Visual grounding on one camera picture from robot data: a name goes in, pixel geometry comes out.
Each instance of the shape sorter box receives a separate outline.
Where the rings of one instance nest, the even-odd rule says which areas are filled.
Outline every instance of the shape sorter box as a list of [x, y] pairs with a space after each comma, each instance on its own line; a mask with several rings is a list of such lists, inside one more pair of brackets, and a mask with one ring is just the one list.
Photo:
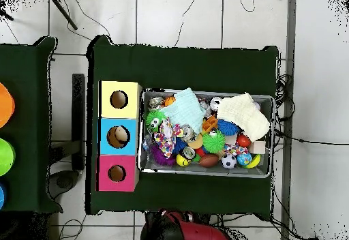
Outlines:
[[[142, 87], [137, 82], [100, 81], [101, 83], [101, 115], [102, 118], [138, 119], [140, 93]], [[125, 99], [122, 106], [113, 106], [113, 95], [121, 95]]]
[[[136, 155], [138, 145], [138, 121], [135, 119], [105, 119], [101, 118], [100, 155]], [[124, 147], [114, 148], [109, 145], [108, 132], [113, 127], [123, 127], [129, 139]]]
[[[123, 176], [113, 181], [110, 171], [117, 166]], [[135, 155], [101, 155], [98, 170], [97, 191], [133, 192], [139, 178]]]

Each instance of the yellow ball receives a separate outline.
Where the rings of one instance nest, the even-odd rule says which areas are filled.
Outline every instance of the yellow ball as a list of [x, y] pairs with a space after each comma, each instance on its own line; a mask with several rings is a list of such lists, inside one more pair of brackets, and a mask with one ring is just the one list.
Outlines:
[[178, 154], [176, 157], [176, 162], [180, 167], [186, 167], [190, 164], [191, 160], [185, 159], [183, 156]]

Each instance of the green bowl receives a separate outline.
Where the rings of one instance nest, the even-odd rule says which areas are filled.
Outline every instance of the green bowl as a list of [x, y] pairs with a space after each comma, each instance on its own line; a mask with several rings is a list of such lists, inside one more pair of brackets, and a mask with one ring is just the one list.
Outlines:
[[11, 169], [15, 157], [13, 146], [0, 138], [0, 176], [6, 174]]

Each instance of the dark green table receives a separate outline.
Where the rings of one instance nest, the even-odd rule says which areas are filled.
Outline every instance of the dark green table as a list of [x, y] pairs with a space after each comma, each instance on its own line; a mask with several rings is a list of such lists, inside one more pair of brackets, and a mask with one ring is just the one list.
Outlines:
[[138, 82], [142, 87], [275, 97], [277, 48], [265, 50], [160, 48], [112, 45], [105, 35], [89, 45], [86, 210], [180, 209], [203, 213], [252, 212], [269, 219], [271, 176], [266, 179], [140, 174], [135, 192], [96, 192], [97, 83]]
[[0, 129], [0, 138], [16, 151], [11, 170], [0, 177], [7, 188], [2, 211], [59, 211], [59, 205], [46, 193], [50, 140], [48, 62], [55, 46], [53, 37], [42, 37], [32, 46], [0, 44], [0, 82], [16, 105], [14, 114]]

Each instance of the pink box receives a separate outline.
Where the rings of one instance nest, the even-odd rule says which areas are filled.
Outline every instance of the pink box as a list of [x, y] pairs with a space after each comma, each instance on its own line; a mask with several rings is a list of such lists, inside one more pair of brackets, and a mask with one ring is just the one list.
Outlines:
[[[121, 181], [113, 181], [109, 177], [109, 170], [113, 166], [123, 169]], [[97, 191], [133, 192], [138, 183], [138, 175], [135, 155], [101, 155], [99, 172], [97, 170]]]

